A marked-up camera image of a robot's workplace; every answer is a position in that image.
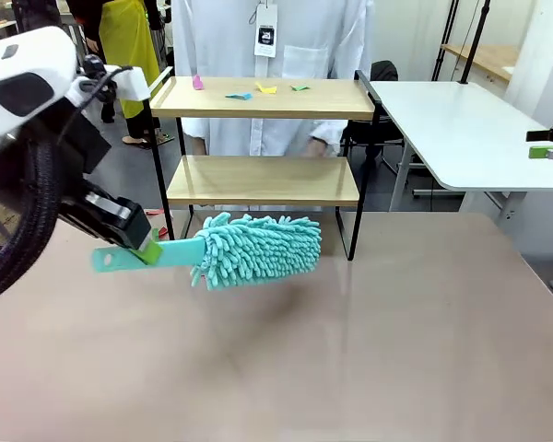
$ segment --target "black office chair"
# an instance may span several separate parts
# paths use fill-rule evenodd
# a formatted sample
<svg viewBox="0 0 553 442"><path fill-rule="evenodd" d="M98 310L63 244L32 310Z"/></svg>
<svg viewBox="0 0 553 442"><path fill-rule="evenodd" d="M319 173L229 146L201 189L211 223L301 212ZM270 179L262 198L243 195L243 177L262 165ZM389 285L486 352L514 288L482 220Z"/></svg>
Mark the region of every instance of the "black office chair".
<svg viewBox="0 0 553 442"><path fill-rule="evenodd" d="M390 61L373 63L371 66L371 81L397 81L399 75L395 65ZM368 146L373 135L370 122L348 122L347 128L342 133L342 146L344 156L347 157L348 150L354 146ZM387 145L404 146L404 136L397 129L392 119L384 113L375 131L375 156L377 157ZM397 170L391 166L385 156L382 157L383 164L397 175Z"/></svg>

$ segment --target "yellow skirt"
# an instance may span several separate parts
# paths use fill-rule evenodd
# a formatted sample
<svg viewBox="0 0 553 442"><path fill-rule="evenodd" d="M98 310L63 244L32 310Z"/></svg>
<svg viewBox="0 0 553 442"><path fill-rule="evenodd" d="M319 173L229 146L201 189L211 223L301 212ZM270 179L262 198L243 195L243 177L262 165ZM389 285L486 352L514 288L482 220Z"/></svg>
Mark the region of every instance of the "yellow skirt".
<svg viewBox="0 0 553 442"><path fill-rule="evenodd" d="M113 0L102 6L100 41L107 64L141 67L148 85L159 76L158 60L149 33L143 0ZM125 118L133 118L144 108L139 101L121 100Z"/></svg>

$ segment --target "white lab coat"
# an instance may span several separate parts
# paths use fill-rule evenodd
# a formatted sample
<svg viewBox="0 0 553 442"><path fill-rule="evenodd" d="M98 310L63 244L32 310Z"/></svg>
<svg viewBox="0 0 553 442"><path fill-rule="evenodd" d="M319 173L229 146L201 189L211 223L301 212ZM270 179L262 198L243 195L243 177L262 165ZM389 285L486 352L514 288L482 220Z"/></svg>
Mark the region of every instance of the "white lab coat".
<svg viewBox="0 0 553 442"><path fill-rule="evenodd" d="M353 78L371 65L374 0L274 0L276 58L254 55L258 0L172 0L177 76ZM209 155L302 155L312 137L338 152L346 121L183 119Z"/></svg>

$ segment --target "two-tier wooden shelf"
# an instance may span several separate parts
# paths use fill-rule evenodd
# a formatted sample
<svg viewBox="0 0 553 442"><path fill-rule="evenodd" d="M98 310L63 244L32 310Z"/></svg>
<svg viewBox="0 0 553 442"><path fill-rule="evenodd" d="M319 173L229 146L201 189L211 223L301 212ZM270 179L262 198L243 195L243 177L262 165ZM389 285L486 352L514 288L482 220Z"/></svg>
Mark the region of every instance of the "two-tier wooden shelf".
<svg viewBox="0 0 553 442"><path fill-rule="evenodd" d="M362 73L357 80L258 79L205 77L205 90L195 90L191 77L171 77L151 100L154 117L175 118L182 160L162 202L194 204L297 205L335 207L340 230L340 207L356 207L357 222L347 256L352 260L358 239L366 188L357 189L345 157L196 157L187 156L181 118L263 118L355 120L377 122L377 102ZM275 95L263 94L256 82L278 87ZM308 86L295 92L291 86ZM252 92L253 99L228 99L226 95ZM159 161L156 152L154 159ZM161 166L157 164L159 182ZM190 226L187 221L182 236Z"/></svg>

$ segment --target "yellow paper scrap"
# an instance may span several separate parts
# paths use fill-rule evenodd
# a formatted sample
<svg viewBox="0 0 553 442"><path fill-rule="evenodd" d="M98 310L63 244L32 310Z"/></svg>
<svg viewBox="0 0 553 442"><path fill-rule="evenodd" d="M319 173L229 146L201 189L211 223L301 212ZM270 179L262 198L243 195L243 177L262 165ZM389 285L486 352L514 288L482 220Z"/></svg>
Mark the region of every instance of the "yellow paper scrap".
<svg viewBox="0 0 553 442"><path fill-rule="evenodd" d="M256 86L260 89L263 94L276 94L277 87L262 87L260 83L256 83Z"/></svg>

